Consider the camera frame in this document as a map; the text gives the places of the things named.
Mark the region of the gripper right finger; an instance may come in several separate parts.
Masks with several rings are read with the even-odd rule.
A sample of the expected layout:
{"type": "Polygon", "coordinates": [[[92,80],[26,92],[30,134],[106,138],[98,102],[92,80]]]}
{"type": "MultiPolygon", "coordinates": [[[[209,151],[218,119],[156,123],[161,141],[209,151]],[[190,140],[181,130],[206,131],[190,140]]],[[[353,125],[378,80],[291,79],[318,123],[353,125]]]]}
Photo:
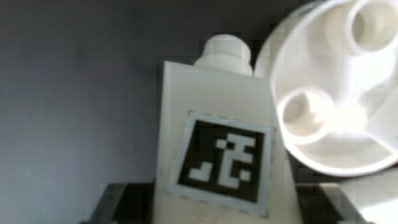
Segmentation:
{"type": "Polygon", "coordinates": [[[375,224],[348,200],[336,183],[295,185],[304,224],[375,224]]]}

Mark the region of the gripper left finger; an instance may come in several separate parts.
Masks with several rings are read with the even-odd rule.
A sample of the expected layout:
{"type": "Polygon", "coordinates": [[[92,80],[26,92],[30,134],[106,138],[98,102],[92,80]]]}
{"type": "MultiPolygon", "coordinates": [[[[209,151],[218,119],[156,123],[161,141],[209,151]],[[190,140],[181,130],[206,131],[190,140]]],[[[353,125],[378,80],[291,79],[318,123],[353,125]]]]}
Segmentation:
{"type": "Polygon", "coordinates": [[[78,224],[153,224],[154,183],[112,183],[78,224]]]}

